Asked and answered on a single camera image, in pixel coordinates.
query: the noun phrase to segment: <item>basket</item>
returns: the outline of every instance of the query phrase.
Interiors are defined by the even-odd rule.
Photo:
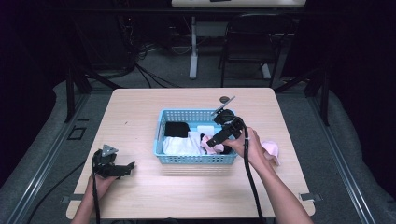
[[[157,132],[154,141],[154,155],[162,164],[233,164],[236,152],[232,150],[227,155],[200,155],[200,156],[170,156],[163,153],[163,140],[165,138],[165,123],[167,121],[180,121],[189,124],[191,131],[196,131],[198,125],[215,127],[215,133],[221,127],[213,121],[211,115],[215,109],[164,109],[158,118]]]

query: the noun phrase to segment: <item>human arm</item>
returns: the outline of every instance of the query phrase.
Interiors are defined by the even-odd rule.
[[[115,179],[117,179],[116,176],[109,176],[107,178],[102,178],[100,175],[95,176],[98,200],[106,194],[108,188]],[[72,224],[90,223],[91,213],[94,207],[92,186],[93,179],[92,176],[90,176],[84,197],[82,198],[81,204],[71,221]]]
[[[264,157],[264,149],[260,143],[260,138],[256,131],[247,128],[248,141],[248,161],[258,173],[264,187],[267,191],[268,198],[274,209],[276,220],[280,224],[284,223],[313,223],[310,216],[306,213],[298,199],[283,183],[274,171],[271,163]],[[245,134],[236,140],[227,139],[223,145],[232,147],[243,157]]]

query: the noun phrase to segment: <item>black chair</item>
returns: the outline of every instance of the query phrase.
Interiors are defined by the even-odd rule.
[[[221,87],[224,86],[224,79],[226,79],[224,74],[226,62],[257,63],[260,65],[259,69],[266,63],[273,63],[274,68],[269,84],[269,87],[272,87],[282,41],[287,34],[293,32],[294,22],[292,18],[286,15],[245,13],[232,18],[226,28],[225,41],[219,61]]]

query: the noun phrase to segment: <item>pink cloth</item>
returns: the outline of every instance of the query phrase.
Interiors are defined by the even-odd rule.
[[[265,158],[268,161],[274,160],[276,165],[280,165],[279,159],[277,158],[279,155],[279,147],[277,146],[277,143],[274,141],[262,141],[262,147],[265,149]]]
[[[207,155],[216,155],[219,154],[220,152],[224,151],[224,145],[223,144],[218,144],[213,147],[210,147],[207,145],[207,141],[209,141],[212,138],[212,136],[204,135],[201,141],[201,147],[203,147]]]

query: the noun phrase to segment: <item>table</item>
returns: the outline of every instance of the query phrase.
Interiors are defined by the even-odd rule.
[[[299,196],[308,187],[274,91],[268,88],[119,89],[115,90],[77,183],[83,194],[91,173],[93,153],[108,144],[119,150],[116,164],[135,161],[131,176],[116,180],[100,201],[102,218],[228,218],[257,217],[244,162],[232,165],[161,164],[153,154],[157,119],[164,108],[213,108],[221,96],[235,96],[226,108],[253,127],[262,140],[279,145],[280,178]],[[273,217],[265,189],[252,169],[265,217]],[[80,201],[71,201],[66,215],[73,218]],[[312,202],[301,201],[312,216]]]
[[[172,7],[304,7],[305,0],[231,0],[210,2],[210,0],[172,0]],[[197,78],[198,49],[196,42],[197,22],[191,18],[191,63],[190,79]]]

